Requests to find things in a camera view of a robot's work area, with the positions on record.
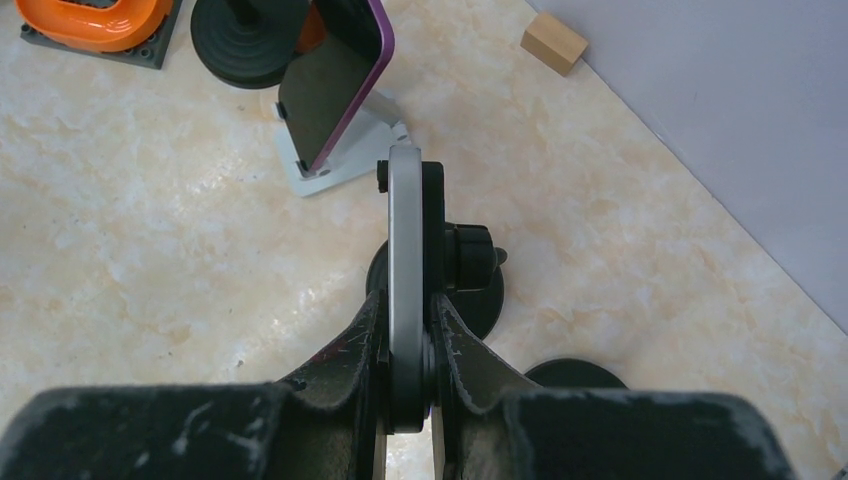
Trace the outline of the black clamp stand back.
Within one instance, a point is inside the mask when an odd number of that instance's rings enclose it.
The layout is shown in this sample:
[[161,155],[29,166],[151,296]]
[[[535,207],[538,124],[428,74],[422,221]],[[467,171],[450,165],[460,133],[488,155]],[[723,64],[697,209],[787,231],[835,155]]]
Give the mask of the black clamp stand back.
[[529,369],[525,376],[546,388],[627,389],[609,370],[590,361],[560,358]]

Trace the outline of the black smartphone white edge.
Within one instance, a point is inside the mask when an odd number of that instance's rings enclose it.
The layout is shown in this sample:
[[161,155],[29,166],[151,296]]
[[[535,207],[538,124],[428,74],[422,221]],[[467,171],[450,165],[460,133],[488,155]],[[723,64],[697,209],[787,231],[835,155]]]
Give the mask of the black smartphone white edge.
[[421,151],[395,145],[388,159],[390,423],[421,431],[424,394],[424,266]]

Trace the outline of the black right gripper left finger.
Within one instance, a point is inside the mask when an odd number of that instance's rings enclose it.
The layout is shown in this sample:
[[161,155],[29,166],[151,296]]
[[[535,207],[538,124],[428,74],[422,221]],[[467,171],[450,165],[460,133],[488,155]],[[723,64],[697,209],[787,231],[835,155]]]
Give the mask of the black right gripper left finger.
[[1,439],[5,479],[373,479],[385,469],[378,357],[387,299],[284,378],[66,387]]

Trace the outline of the purple smartphone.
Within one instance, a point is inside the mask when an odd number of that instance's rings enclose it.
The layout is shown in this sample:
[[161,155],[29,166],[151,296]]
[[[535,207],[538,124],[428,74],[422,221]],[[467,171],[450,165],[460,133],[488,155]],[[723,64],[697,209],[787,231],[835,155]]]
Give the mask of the purple smartphone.
[[381,1],[312,1],[279,88],[299,166],[328,159],[388,66],[395,36]]

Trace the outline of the black clamp stand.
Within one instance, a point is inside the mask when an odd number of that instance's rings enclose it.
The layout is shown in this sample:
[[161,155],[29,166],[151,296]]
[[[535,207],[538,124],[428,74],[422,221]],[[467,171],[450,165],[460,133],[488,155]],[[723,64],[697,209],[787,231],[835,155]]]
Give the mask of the black clamp stand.
[[483,225],[444,224],[446,294],[469,334],[482,342],[502,312],[501,265],[507,252],[495,246]]
[[307,0],[198,0],[190,20],[195,53],[228,85],[275,86],[294,55],[310,6]]
[[546,388],[627,389],[609,370],[590,361],[560,358],[529,369],[525,376]]

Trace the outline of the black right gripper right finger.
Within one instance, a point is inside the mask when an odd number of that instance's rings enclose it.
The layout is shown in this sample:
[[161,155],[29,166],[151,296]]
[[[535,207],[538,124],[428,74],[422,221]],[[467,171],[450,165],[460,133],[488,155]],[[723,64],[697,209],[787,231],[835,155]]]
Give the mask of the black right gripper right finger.
[[771,425],[714,392],[544,388],[431,303],[440,479],[792,479]]

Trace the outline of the silver metal phone stand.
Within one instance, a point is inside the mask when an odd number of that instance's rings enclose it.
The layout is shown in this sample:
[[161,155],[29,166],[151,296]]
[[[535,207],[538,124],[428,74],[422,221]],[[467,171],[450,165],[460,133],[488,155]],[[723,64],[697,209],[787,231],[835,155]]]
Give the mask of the silver metal phone stand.
[[274,142],[291,191],[299,197],[309,197],[374,171],[378,161],[388,158],[392,146],[410,145],[412,136],[395,98],[377,89],[366,97],[328,158],[315,172],[300,165],[285,126],[277,129]]

